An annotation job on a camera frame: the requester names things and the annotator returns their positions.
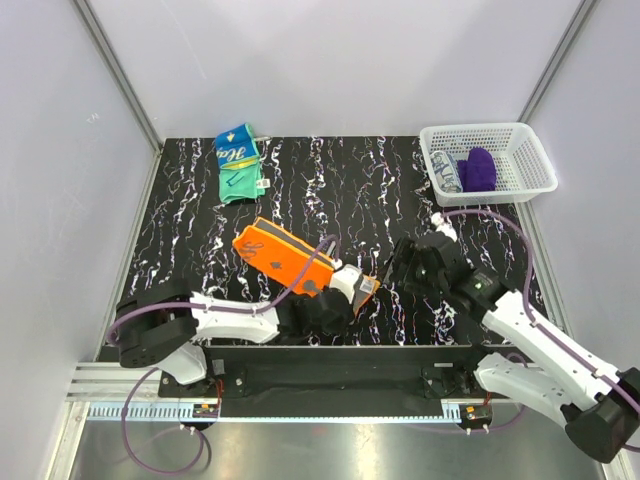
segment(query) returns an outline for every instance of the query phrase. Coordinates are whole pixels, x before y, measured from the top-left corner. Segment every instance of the purple glove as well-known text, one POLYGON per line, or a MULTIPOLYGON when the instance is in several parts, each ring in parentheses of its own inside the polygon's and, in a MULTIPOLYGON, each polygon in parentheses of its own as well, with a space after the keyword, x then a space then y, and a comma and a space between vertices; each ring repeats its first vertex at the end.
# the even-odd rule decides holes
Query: purple glove
POLYGON ((458 162, 458 175, 464 192, 493 192, 496 189, 496 164, 484 148, 472 148, 469 159, 458 162))

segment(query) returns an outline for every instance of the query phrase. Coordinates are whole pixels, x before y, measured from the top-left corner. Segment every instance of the table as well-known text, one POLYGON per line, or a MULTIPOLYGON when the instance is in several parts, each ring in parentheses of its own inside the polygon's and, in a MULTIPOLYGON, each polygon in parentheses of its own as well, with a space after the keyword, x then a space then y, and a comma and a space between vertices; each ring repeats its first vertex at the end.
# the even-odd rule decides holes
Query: table
MULTIPOLYGON (((417 137, 272 138, 259 144, 271 187, 256 202, 225 206, 218 196, 214 141, 167 140, 145 212, 123 296, 171 278, 231 300, 274 298, 282 286, 245 264, 231 246, 262 216, 311 245, 327 234, 342 241, 341 258, 376 275, 402 236, 430 228, 436 204, 417 137)), ((517 221, 513 205, 490 207, 517 221)), ((460 248, 521 286, 521 239, 501 222, 454 220, 460 248)), ((545 312, 537 282, 533 306, 545 312)), ((344 335, 309 338, 311 345, 443 345, 501 339, 484 332, 439 298, 416 298, 383 286, 344 335)))

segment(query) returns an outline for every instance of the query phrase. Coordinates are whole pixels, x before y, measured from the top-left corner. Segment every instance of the gray wall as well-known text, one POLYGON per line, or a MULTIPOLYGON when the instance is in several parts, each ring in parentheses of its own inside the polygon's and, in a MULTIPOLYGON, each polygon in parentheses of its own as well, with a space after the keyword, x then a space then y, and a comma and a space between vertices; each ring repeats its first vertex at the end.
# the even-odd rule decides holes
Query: gray wall
POLYGON ((152 153, 68 0, 0 8, 0 476, 42 478, 152 153))
POLYGON ((621 369, 640 366, 639 18, 600 2, 531 122, 560 183, 534 209, 569 322, 621 369))
POLYGON ((518 118, 579 0, 91 0, 166 137, 518 118))

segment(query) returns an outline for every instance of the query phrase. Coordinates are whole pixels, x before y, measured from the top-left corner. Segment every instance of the orange pencil case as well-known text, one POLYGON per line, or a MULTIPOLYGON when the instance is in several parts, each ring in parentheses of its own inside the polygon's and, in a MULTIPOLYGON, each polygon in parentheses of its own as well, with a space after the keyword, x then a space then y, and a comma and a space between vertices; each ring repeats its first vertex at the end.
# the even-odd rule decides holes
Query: orange pencil case
MULTIPOLYGON (((260 217, 233 240, 233 247, 245 262, 285 286, 293 283, 315 250, 260 217)), ((332 274, 331 259, 320 253, 293 291, 315 296, 329 284, 332 274)))

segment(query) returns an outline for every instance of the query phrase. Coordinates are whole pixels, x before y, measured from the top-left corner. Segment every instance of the green object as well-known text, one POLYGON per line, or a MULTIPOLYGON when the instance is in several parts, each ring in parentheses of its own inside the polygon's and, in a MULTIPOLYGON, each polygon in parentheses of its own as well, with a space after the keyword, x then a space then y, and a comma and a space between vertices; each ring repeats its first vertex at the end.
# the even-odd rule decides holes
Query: green object
POLYGON ((220 201, 230 203, 243 198, 256 199, 264 195, 264 188, 257 186, 262 180, 260 162, 243 168, 220 169, 220 201))

